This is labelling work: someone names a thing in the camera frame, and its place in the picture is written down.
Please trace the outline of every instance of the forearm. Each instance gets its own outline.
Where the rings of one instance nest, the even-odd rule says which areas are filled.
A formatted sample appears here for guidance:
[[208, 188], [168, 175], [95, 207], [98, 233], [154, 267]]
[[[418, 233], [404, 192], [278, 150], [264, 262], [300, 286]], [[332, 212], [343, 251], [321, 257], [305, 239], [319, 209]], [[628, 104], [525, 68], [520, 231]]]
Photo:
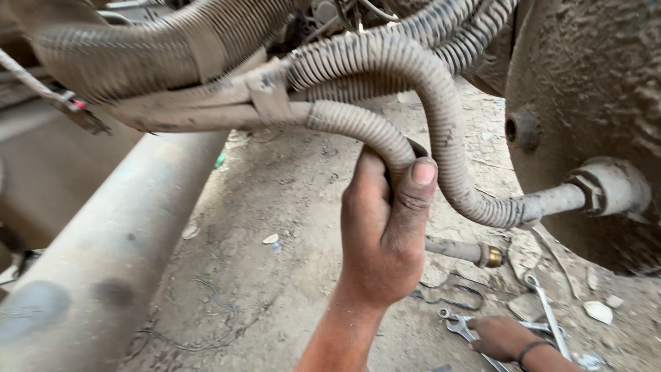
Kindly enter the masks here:
[[330, 297], [296, 372], [366, 370], [369, 347], [387, 309], [366, 304], [342, 279]]
[[528, 372], [580, 372], [577, 366], [550, 345], [537, 346], [527, 352], [523, 364]]

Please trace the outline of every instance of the blue wire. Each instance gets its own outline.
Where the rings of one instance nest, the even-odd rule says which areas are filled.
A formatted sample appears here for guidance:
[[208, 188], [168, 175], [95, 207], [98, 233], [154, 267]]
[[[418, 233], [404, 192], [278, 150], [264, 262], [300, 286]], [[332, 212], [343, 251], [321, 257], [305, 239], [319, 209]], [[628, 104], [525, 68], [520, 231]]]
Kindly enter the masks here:
[[202, 283], [202, 284], [204, 284], [204, 285], [206, 285], [206, 286], [208, 286], [208, 287], [211, 287], [211, 289], [214, 290], [214, 293], [215, 293], [215, 297], [214, 297], [215, 303], [217, 303], [217, 304], [220, 305], [220, 306], [230, 306], [231, 308], [234, 309], [234, 312], [239, 312], [239, 311], [237, 310], [237, 307], [234, 306], [234, 305], [232, 305], [232, 304], [221, 304], [221, 303], [220, 303], [220, 300], [218, 299], [218, 290], [217, 290], [213, 285], [211, 285], [211, 284], [209, 284], [209, 283], [207, 283], [207, 282], [205, 282], [205, 281], [203, 281], [203, 280], [201, 280], [201, 279], [195, 279], [195, 280], [196, 280], [196, 281], [199, 281], [200, 283]]

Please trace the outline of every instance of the knuckle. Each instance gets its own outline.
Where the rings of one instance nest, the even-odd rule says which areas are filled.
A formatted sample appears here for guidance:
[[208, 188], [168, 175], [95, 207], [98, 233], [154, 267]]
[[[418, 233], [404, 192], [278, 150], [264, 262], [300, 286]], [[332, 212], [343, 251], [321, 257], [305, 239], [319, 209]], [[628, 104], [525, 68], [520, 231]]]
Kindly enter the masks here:
[[423, 212], [432, 204], [431, 198], [418, 190], [402, 190], [397, 193], [396, 198], [404, 207], [414, 212]]

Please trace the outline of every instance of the hand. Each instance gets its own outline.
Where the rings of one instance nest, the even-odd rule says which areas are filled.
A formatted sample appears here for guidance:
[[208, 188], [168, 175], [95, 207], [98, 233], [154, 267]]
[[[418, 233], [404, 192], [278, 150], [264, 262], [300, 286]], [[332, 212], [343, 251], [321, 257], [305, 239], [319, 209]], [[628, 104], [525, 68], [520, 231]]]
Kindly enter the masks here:
[[342, 273], [336, 291], [386, 309], [415, 287], [424, 265], [425, 224], [437, 167], [418, 158], [397, 186], [393, 204], [383, 160], [365, 146], [342, 196]]
[[468, 345], [469, 349], [503, 363], [517, 361], [526, 346], [542, 340], [509, 316], [473, 318], [467, 326], [480, 335], [480, 340]]

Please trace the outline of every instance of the bolt hole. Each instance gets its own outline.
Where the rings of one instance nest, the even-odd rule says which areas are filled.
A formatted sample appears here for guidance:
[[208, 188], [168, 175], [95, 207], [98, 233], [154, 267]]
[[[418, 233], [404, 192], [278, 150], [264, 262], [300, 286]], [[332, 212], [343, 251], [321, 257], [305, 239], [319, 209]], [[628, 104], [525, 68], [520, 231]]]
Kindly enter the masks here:
[[516, 124], [514, 120], [508, 119], [505, 123], [505, 137], [507, 137], [507, 142], [514, 142], [516, 140]]

